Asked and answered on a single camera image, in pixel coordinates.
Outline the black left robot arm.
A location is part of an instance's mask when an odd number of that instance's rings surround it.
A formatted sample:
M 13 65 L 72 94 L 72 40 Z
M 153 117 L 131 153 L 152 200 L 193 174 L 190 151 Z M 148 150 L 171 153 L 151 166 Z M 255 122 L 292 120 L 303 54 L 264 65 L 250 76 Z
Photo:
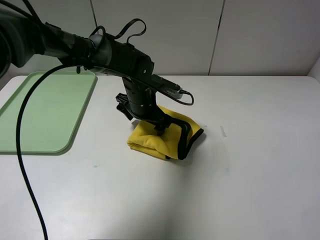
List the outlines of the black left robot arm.
M 23 67 L 32 56 L 57 58 L 63 67 L 76 67 L 94 73 L 122 78 L 125 93 L 116 96 L 117 109 L 129 120 L 138 119 L 163 131 L 171 124 L 189 131 L 186 120 L 169 116 L 156 103 L 156 93 L 180 102 L 186 93 L 178 84 L 153 73 L 154 62 L 129 42 L 118 42 L 98 26 L 89 37 L 81 37 L 39 19 L 29 1 L 27 10 L 1 1 L 0 73 L 5 75 L 14 65 Z

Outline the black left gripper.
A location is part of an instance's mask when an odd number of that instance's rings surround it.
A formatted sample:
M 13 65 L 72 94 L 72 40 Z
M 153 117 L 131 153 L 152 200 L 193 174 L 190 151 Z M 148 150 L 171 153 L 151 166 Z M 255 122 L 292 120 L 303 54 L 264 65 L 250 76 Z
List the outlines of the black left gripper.
M 156 92 L 147 85 L 123 77 L 122 82 L 125 88 L 125 94 L 119 93 L 115 99 L 118 102 L 116 109 L 123 113 L 130 121 L 146 121 L 154 125 L 154 129 L 163 132 L 168 129 L 169 132 L 190 132 L 191 124 L 187 120 L 179 117 L 170 116 L 164 113 L 156 103 Z

